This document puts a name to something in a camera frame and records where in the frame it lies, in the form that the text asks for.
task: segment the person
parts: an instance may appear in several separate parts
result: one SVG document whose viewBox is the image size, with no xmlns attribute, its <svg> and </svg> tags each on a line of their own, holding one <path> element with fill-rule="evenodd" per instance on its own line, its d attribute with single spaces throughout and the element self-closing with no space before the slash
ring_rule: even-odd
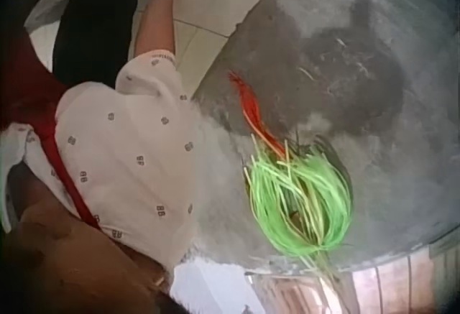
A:
<svg viewBox="0 0 460 314">
<path fill-rule="evenodd" d="M 38 0 L 11 1 L 1 29 L 2 305 L 187 313 L 167 291 L 193 237 L 198 118 L 175 68 L 173 0 L 151 0 L 130 61 L 137 0 L 70 0 L 52 73 L 18 32 Z"/>
</svg>

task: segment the white shirt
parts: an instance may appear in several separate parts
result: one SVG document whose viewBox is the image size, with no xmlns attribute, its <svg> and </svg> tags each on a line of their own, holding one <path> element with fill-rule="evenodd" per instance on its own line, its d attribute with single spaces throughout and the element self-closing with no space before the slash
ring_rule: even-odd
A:
<svg viewBox="0 0 460 314">
<path fill-rule="evenodd" d="M 195 116 L 166 51 L 127 63 L 116 90 L 93 82 L 71 88 L 55 115 L 60 156 L 102 231 L 167 269 L 180 262 L 193 235 Z M 31 126 L 12 124 L 0 140 L 1 183 L 24 160 L 78 216 Z M 5 185 L 0 204 L 9 232 Z"/>
</svg>

